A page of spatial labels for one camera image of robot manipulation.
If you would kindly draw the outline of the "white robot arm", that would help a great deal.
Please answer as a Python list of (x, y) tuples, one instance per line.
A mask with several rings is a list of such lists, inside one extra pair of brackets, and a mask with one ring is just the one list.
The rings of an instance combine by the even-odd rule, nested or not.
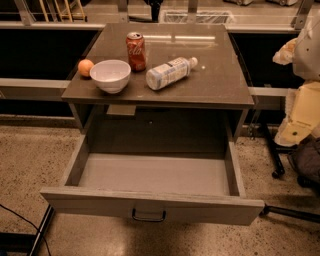
[(320, 13), (301, 30), (297, 38), (284, 44), (273, 56), (277, 64), (293, 64), (293, 72), (304, 79), (286, 96), (285, 118), (274, 141), (282, 146), (299, 144), (320, 124)]

